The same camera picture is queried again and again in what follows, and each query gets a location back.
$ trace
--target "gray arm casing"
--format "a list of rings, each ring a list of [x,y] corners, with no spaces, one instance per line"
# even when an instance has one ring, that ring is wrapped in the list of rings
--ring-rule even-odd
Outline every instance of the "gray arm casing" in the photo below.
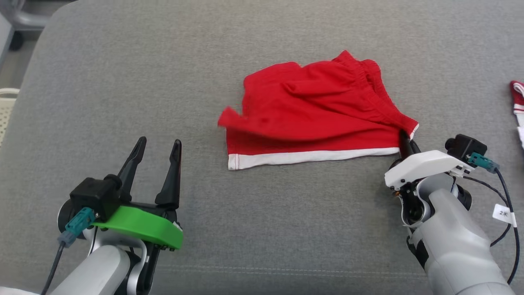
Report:
[[[459,200],[445,189],[429,199],[435,213],[414,231],[410,243],[423,256],[427,252],[421,264],[434,294],[515,295],[489,252],[488,237]]]

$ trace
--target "seam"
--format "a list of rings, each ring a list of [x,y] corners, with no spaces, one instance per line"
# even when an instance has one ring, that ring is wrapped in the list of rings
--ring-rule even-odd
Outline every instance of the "seam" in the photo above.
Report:
[[[384,119],[386,119],[386,121],[389,121],[393,124],[397,123],[397,127],[399,127],[399,129],[407,129],[408,126],[407,124],[405,124],[404,119],[409,118],[413,121],[415,120],[400,112],[400,110],[395,106],[391,98],[389,98],[389,100],[391,101],[391,105],[387,105],[388,103],[382,100],[382,98],[374,91],[373,87],[367,82],[366,71],[361,64],[362,61],[356,60],[349,52],[344,54],[344,56],[342,56],[342,54],[343,52],[333,60],[340,62],[341,64],[345,65],[350,70],[353,70],[356,73],[355,82],[363,91],[365,91],[366,95],[364,95],[364,97],[366,101],[369,102],[373,106],[373,108],[381,116],[383,116]],[[378,66],[378,64],[373,60],[372,62],[377,66],[377,68],[380,71],[380,67]],[[384,86],[384,82],[382,81],[382,77],[380,77],[379,82],[384,87],[384,92],[386,93],[386,95],[388,95],[386,87]],[[381,100],[381,102],[376,102],[374,99],[371,99],[370,97],[372,97],[373,95],[376,95],[378,99]]]
[[[214,268],[214,269],[240,269],[240,270],[277,270],[277,271],[302,271],[302,272],[333,272],[333,273],[367,273],[372,275],[411,275],[425,277],[424,274],[413,272],[380,272],[380,271],[347,271],[347,270],[323,270],[323,269],[293,269],[293,268],[266,268],[266,267],[231,267],[231,266],[203,266],[203,265],[157,265],[166,268]]]
[[[250,272],[250,271],[227,271],[227,270],[198,270],[198,269],[169,269],[168,271],[182,272],[207,272],[207,273],[241,273],[245,275],[278,275],[278,276],[309,276],[309,277],[338,277],[338,278],[382,278],[382,279],[418,279],[426,280],[426,277],[378,277],[378,276],[354,276],[354,275],[321,275],[318,273],[288,273],[288,272]]]

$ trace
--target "red and white cloth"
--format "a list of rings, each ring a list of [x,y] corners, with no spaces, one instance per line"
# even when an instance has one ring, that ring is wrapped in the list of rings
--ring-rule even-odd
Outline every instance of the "red and white cloth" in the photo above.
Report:
[[[343,51],[301,67],[278,64],[247,76],[242,115],[227,107],[229,170],[344,160],[399,151],[399,131],[418,123],[389,98],[372,60]]]
[[[511,95],[513,96],[513,113],[517,116],[519,126],[520,142],[524,149],[524,84],[519,81],[512,81],[509,84]]]

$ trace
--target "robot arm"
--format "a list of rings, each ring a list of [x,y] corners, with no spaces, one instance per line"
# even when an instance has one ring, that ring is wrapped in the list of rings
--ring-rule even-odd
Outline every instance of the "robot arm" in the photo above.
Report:
[[[489,252],[490,240],[470,217],[471,195],[455,184],[456,177],[476,167],[467,156],[484,155],[485,145],[458,135],[446,145],[448,154],[412,153],[414,143],[406,138],[401,136],[403,161],[390,168],[385,180],[401,199],[408,247],[434,294],[515,294]]]
[[[76,214],[85,208],[91,209],[96,219],[90,223],[92,226],[83,227],[86,229],[79,236],[92,243],[88,257],[52,295],[147,295],[160,251],[181,247],[183,233],[176,209],[180,199],[182,143],[174,142],[171,165],[155,204],[132,202],[130,194],[145,146],[146,138],[141,137],[118,175],[110,174],[104,180],[86,178],[60,209],[61,232],[67,231]]]

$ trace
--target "fabric surface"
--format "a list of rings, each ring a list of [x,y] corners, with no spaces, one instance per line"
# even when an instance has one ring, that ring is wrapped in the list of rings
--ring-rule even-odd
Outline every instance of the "fabric surface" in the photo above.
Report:
[[[372,60],[344,50],[305,67],[270,66],[244,80],[242,115],[227,107],[229,170],[398,153],[418,123],[391,101]]]
[[[82,0],[38,40],[0,149],[0,285],[40,292],[57,250],[57,212],[85,177],[116,173],[148,146],[134,200],[153,202],[173,141],[184,146],[182,249],[163,252],[153,294],[430,294],[384,185],[396,158],[226,169],[226,106],[242,80],[348,49],[380,66],[423,150],[463,133],[501,165],[517,220],[524,155],[508,82],[524,80],[523,3],[485,0]],[[472,177],[500,189],[496,177]],[[472,218],[495,239],[497,196],[472,182]],[[85,258],[64,251],[52,288]],[[492,249],[503,275],[512,234]],[[524,268],[512,283],[524,292]]]

